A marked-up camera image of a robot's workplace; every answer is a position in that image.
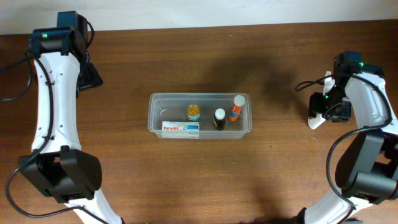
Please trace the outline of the white spray bottle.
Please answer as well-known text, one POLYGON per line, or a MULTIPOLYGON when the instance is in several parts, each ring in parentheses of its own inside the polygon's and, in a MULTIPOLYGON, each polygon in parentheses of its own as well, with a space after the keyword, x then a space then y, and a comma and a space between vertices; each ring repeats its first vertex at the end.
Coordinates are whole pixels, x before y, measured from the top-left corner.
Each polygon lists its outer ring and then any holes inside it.
POLYGON ((310 129, 317 129, 321 124, 323 124, 326 119, 322 116, 322 114, 317 113, 315 117, 308 117, 308 127, 310 129))

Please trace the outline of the white Panadol medicine box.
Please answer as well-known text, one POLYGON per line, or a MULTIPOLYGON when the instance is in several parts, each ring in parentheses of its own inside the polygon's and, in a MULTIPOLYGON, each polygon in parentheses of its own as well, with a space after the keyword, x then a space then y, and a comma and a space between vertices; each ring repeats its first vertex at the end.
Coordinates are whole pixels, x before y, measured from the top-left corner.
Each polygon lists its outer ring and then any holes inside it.
POLYGON ((169 139, 198 139, 199 122, 163 121, 161 129, 162 138, 169 139))

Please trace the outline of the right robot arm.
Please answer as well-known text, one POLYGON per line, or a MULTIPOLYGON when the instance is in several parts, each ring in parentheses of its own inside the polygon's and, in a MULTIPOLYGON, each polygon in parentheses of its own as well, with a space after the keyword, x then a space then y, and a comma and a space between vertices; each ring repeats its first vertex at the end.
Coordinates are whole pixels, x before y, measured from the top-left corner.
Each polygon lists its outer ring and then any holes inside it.
POLYGON ((326 157, 330 191, 315 205, 303 208, 294 223, 350 223, 356 212, 397 199, 397 117, 386 94, 382 68, 364 63, 361 54, 338 54, 333 71, 305 81, 301 91, 323 85, 310 96, 308 126, 325 121, 346 122, 357 128, 339 137, 326 157))

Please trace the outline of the dark bottle white cap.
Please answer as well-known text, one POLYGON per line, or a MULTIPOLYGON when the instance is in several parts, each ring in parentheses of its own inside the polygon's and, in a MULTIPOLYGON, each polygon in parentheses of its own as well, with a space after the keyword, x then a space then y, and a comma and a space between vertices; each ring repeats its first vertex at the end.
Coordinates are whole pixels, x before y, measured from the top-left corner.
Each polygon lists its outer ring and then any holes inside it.
POLYGON ((216 130, 218 131, 222 131, 224 130, 224 127, 226 125, 226 113, 225 110, 223 108, 218 108, 216 109, 215 113, 214 113, 214 125, 216 130))

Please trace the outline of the clear plastic container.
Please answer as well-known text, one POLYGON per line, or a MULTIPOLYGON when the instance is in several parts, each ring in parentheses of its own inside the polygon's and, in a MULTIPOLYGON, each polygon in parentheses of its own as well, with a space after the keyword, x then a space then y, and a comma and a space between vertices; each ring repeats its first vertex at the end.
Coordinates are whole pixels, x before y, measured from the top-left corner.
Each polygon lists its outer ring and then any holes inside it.
POLYGON ((241 139, 252 130, 251 99, 242 93, 246 99, 239 118, 235 122, 229 120, 236 93, 154 93, 150 97, 148 112, 148 129, 162 139, 163 121, 199 122, 198 139, 241 139), (189 105, 198 105, 200 117, 190 121, 187 117, 189 105), (226 112, 224 130, 218 131, 214 125, 216 109, 223 108, 226 112))

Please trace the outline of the orange tube white cap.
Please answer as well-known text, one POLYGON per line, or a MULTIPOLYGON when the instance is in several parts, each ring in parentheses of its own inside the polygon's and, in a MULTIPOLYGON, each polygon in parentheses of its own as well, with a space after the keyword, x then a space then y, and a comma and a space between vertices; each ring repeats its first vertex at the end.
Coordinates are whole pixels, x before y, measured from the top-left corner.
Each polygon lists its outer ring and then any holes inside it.
POLYGON ((243 95, 236 95, 233 99, 233 107, 231 110, 231 114, 229 116, 229 120, 231 122, 235 122, 237 121, 237 119, 239 118, 240 112, 243 108, 243 106, 246 103, 246 99, 245 97, 243 97, 243 95))

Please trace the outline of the small gold-lidded jar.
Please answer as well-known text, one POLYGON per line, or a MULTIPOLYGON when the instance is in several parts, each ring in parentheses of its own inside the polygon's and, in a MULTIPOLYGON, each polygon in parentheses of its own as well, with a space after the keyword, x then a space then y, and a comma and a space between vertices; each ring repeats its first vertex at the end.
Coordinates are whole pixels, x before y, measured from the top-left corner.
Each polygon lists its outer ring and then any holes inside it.
POLYGON ((200 117, 200 108, 198 105, 189 105, 187 108, 187 117, 190 121, 197 121, 200 117))

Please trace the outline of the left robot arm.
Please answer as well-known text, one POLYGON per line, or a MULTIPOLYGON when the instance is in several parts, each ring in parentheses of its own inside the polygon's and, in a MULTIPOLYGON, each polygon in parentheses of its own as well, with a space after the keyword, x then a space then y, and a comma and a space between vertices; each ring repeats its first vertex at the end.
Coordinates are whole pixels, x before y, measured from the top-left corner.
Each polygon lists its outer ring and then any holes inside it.
POLYGON ((32 154, 19 159, 20 172, 83 223, 123 223, 101 190, 100 161, 82 151, 76 126, 79 92, 103 83, 87 51, 93 35, 76 11, 59 12, 56 27, 33 31, 28 53, 37 71, 37 128, 32 154))

